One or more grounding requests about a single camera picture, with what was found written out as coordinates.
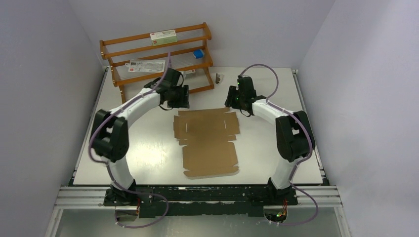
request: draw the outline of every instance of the tabletop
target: tabletop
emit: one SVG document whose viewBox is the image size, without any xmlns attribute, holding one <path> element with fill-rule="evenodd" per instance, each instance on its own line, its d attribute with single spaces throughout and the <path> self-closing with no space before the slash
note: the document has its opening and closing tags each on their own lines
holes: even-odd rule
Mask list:
<svg viewBox="0 0 419 237">
<path fill-rule="evenodd" d="M 230 85 L 237 84 L 237 75 L 244 68 L 212 67 L 210 73 L 223 74 L 221 84 L 213 90 L 189 95 L 191 110 L 224 107 Z M 279 76 L 279 88 L 270 101 L 291 111 L 302 110 L 291 69 L 274 69 Z M 258 95 L 269 95 L 275 88 L 272 72 L 265 68 L 249 69 Z M 135 96 L 149 82 L 141 81 L 126 85 L 127 100 Z M 190 89 L 205 86 L 208 81 L 203 72 L 186 79 Z M 111 73 L 106 75 L 95 111 L 110 110 L 121 104 L 119 89 L 112 84 Z M 266 184 L 274 173 L 281 156 L 276 145 L 275 127 L 267 121 L 252 116 L 247 118 L 237 112 L 240 134 L 233 141 L 236 147 L 239 171 L 229 175 L 190 178 L 183 174 L 182 147 L 174 137 L 173 116 L 177 110 L 163 111 L 159 107 L 147 112 L 129 129 L 129 150 L 126 155 L 130 172 L 138 185 L 223 185 Z M 90 134 L 91 124 L 86 134 Z M 111 179 L 102 164 L 93 163 L 87 155 L 88 140 L 85 140 L 76 166 L 74 185 L 109 185 Z M 317 154 L 302 163 L 293 179 L 296 184 L 321 184 L 322 177 Z"/>
</svg>

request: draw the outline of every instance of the gray wall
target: gray wall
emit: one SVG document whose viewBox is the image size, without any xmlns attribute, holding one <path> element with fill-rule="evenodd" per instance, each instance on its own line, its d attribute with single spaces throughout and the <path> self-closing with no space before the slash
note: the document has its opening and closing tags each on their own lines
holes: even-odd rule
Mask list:
<svg viewBox="0 0 419 237">
<path fill-rule="evenodd" d="M 99 53 L 110 40 L 207 22 L 215 66 L 297 67 L 335 0 L 70 0 Z"/>
<path fill-rule="evenodd" d="M 419 236 L 419 1 L 336 0 L 299 68 L 354 237 Z"/>
<path fill-rule="evenodd" d="M 66 0 L 0 7 L 0 230 L 43 236 L 103 70 Z"/>
</svg>

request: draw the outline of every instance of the flattened cardboard box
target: flattened cardboard box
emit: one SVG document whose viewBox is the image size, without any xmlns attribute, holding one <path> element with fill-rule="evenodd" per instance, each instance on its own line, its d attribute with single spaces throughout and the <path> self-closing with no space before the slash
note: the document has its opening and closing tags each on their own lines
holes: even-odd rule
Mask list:
<svg viewBox="0 0 419 237">
<path fill-rule="evenodd" d="M 240 133 L 236 112 L 229 108 L 179 111 L 174 137 L 183 151 L 188 177 L 234 173 L 239 170 L 234 143 Z"/>
</svg>

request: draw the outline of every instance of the cardboard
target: cardboard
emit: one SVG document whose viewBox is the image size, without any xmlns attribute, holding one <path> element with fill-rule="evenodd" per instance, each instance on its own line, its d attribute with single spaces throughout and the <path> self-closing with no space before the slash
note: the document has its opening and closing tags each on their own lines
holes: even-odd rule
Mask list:
<svg viewBox="0 0 419 237">
<path fill-rule="evenodd" d="M 236 112 L 229 108 L 179 111 L 174 116 L 174 137 L 182 148 L 183 173 L 188 177 L 234 173 L 239 170 L 231 141 L 240 133 Z"/>
</svg>

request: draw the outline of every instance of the purple cable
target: purple cable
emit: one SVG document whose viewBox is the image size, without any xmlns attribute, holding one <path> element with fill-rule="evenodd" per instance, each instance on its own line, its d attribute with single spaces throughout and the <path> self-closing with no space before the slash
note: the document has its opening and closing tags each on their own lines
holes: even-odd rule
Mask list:
<svg viewBox="0 0 419 237">
<path fill-rule="evenodd" d="M 302 163 L 302 162 L 304 162 L 304 161 L 306 161 L 306 160 L 308 160 L 308 159 L 310 159 L 310 157 L 311 157 L 311 155 L 313 154 L 313 144 L 312 144 L 312 142 L 311 142 L 311 139 L 310 139 L 310 136 L 308 135 L 308 131 L 307 131 L 307 129 L 303 126 L 303 124 L 301 123 L 301 121 L 295 116 L 295 115 L 293 115 L 292 113 L 290 113 L 290 112 L 288 112 L 287 110 L 285 110 L 285 109 L 283 109 L 283 108 L 281 108 L 281 107 L 279 107 L 279 106 L 277 106 L 277 105 L 275 105 L 275 104 L 273 104 L 273 103 L 271 103 L 270 101 L 269 101 L 269 98 L 271 98 L 275 93 L 276 93 L 276 91 L 278 90 L 278 86 L 279 86 L 279 78 L 278 78 L 278 75 L 276 74 L 276 72 L 271 68 L 271 67 L 269 67 L 269 66 L 267 66 L 267 65 L 265 65 L 265 64 L 260 64 L 260 63 L 258 63 L 258 64 L 253 64 L 253 65 L 250 65 L 250 66 L 248 66 L 247 68 L 245 68 L 243 71 L 242 71 L 242 73 L 240 73 L 240 75 L 242 76 L 249 68 L 252 68 L 252 67 L 254 67 L 254 66 L 263 66 L 263 67 L 266 67 L 267 69 L 269 69 L 269 70 L 271 70 L 271 72 L 273 72 L 273 74 L 275 75 L 275 79 L 276 79 L 276 86 L 275 86 L 275 90 L 272 92 L 272 94 L 270 94 L 267 98 L 266 98 L 266 103 L 269 105 L 269 106 L 271 106 L 271 107 L 273 107 L 273 108 L 275 108 L 275 109 L 277 109 L 277 110 L 279 110 L 279 111 L 281 111 L 281 112 L 283 112 L 283 113 L 285 113 L 285 114 L 287 114 L 287 115 L 289 115 L 290 117 L 292 117 L 294 120 L 295 120 L 295 122 L 297 122 L 298 123 L 298 125 L 301 127 L 301 129 L 302 129 L 302 131 L 304 132 L 304 135 L 305 135 L 305 137 L 307 138 L 307 141 L 308 141 L 308 147 L 309 147 L 309 152 L 308 152 L 308 155 L 306 156 L 306 157 L 304 157 L 303 159 L 301 159 L 301 160 L 299 160 L 299 161 L 297 161 L 297 163 L 295 163 L 295 165 L 294 165 L 294 167 L 293 167 L 293 169 L 292 169 L 292 171 L 291 171 L 291 173 L 290 173 L 290 176 L 288 177 L 288 180 L 289 180 L 289 182 L 290 182 L 290 185 L 294 188 L 294 189 L 296 189 L 296 190 L 298 190 L 298 191 L 300 191 L 300 192 L 302 192 L 303 194 L 305 194 L 307 197 L 309 197 L 311 200 L 313 200 L 313 203 L 314 203 L 314 205 L 316 206 L 316 212 L 314 213 L 314 215 L 312 216 L 312 217 L 310 217 L 310 218 L 308 218 L 307 220 L 305 220 L 305 221 L 302 221 L 302 222 L 297 222 L 297 223 L 289 223 L 289 224 L 287 224 L 287 223 L 285 223 L 285 224 L 281 224 L 281 223 L 277 223 L 277 224 L 279 224 L 280 226 L 297 226 L 297 225 L 303 225 L 303 224 L 306 224 L 306 223 L 308 223 L 308 222 L 310 222 L 310 221 L 312 221 L 312 220 L 314 220 L 316 217 L 317 217 L 317 215 L 319 214 L 319 206 L 318 206 L 318 204 L 317 204 L 317 202 L 316 202 L 316 200 L 314 200 L 314 198 L 310 195 L 310 194 L 308 194 L 307 192 L 305 192 L 304 190 L 302 190 L 302 189 L 300 189 L 300 188 L 297 188 L 293 183 L 292 183 L 292 180 L 293 180 L 293 177 L 294 177 L 294 175 L 295 175 L 295 172 L 297 171 L 297 168 L 298 168 L 298 166 Z"/>
<path fill-rule="evenodd" d="M 131 100 L 129 100 L 128 102 L 127 102 L 127 104 L 125 104 L 124 106 L 122 106 L 122 108 L 120 108 L 120 109 L 118 109 L 117 111 L 115 111 L 113 114 L 111 114 L 109 117 L 107 117 L 99 126 L 98 126 L 98 128 L 94 131 L 94 133 L 92 134 L 92 137 L 90 138 L 90 140 L 89 140 L 89 146 L 88 146 L 88 149 L 87 149 L 87 153 L 88 153 L 88 155 L 89 155 L 89 158 L 93 161 L 93 162 L 95 162 L 95 163 L 103 163 L 103 164 L 105 164 L 106 165 L 106 168 L 107 168 L 107 170 L 108 170 L 108 174 L 109 174 L 109 176 L 111 177 L 111 180 L 112 180 L 112 182 L 114 182 L 114 184 L 119 188 L 119 189 L 121 189 L 121 190 L 123 190 L 123 191 L 125 191 L 125 192 L 127 192 L 127 193 L 131 193 L 131 194 L 137 194 L 137 195 L 141 195 L 141 194 L 148 194 L 148 195 L 153 195 L 153 196 L 155 196 L 155 197 L 158 197 L 158 198 L 161 198 L 161 199 L 163 199 L 165 202 L 166 202 L 166 210 L 165 210 L 165 212 L 164 212 L 164 214 L 159 218 L 159 219 L 157 219 L 157 220 L 155 220 L 155 221 L 153 221 L 153 222 L 151 222 L 151 223 L 149 223 L 149 224 L 147 224 L 147 225 L 143 225 L 143 226 L 126 226 L 126 225 L 123 225 L 123 224 L 121 224 L 121 223 L 119 223 L 118 222 L 118 220 L 117 220 L 117 216 L 116 216 L 116 212 L 115 212 L 115 221 L 116 221 L 116 224 L 117 225 L 119 225 L 119 226 L 121 226 L 121 227 L 124 227 L 124 228 L 128 228 L 128 229 L 139 229 L 139 228 L 144 228 L 144 227 L 148 227 L 148 226 L 151 226 L 151 225 L 154 225 L 155 223 L 157 223 L 157 222 L 159 222 L 159 221 L 161 221 L 165 216 L 166 216 L 166 214 L 168 213 L 168 210 L 169 210 L 169 202 L 168 202 L 168 200 L 167 200 L 167 198 L 165 198 L 164 196 L 162 196 L 162 195 L 160 195 L 160 194 L 154 194 L 154 193 L 151 193 L 151 194 L 149 194 L 149 193 L 143 193 L 143 192 L 135 192 L 135 191 L 131 191 L 131 190 L 128 190 L 128 189 L 126 189 L 126 188 L 124 188 L 124 187 L 122 187 L 122 185 L 120 185 L 116 180 L 115 180 L 115 178 L 114 178 L 114 176 L 113 176 L 113 174 L 112 174 L 112 171 L 111 171 L 111 169 L 110 169 L 110 167 L 109 167 L 109 162 L 106 162 L 106 161 L 103 161 L 103 160 L 96 160 L 95 158 L 93 158 L 93 155 L 92 155 L 92 152 L 91 152 L 91 149 L 92 149 L 92 145 L 93 145 L 93 140 L 96 138 L 96 136 L 97 136 L 97 134 L 99 133 L 99 131 L 103 128 L 103 126 L 105 126 L 105 124 L 107 123 L 107 122 L 109 122 L 114 116 L 117 116 L 118 114 L 120 114 L 122 111 L 124 111 L 126 108 L 128 108 L 130 105 L 132 105 L 133 103 L 135 103 L 136 101 L 138 101 L 139 99 L 141 99 L 142 97 L 144 97 L 144 96 L 146 96 L 146 95 L 149 95 L 149 94 L 151 94 L 151 93 L 153 93 L 153 91 L 155 91 L 156 90 L 156 88 L 157 88 L 157 86 L 159 86 L 160 85 L 160 83 L 162 83 L 162 81 L 163 81 L 163 79 L 165 78 L 165 76 L 166 76 L 166 73 L 167 73 L 167 69 L 168 69 L 168 67 L 169 67 L 169 65 L 171 65 L 171 62 L 170 62 L 170 52 L 168 53 L 168 63 L 167 63 L 167 66 L 166 66 L 166 70 L 165 70 L 165 72 L 163 73 L 163 75 L 162 75 L 162 77 L 160 78 L 160 80 L 156 83 L 156 85 L 150 90 L 150 91 L 147 91 L 146 93 L 144 93 L 144 94 L 139 94 L 139 95 L 137 95 L 137 96 L 135 96 L 134 98 L 132 98 Z"/>
</svg>

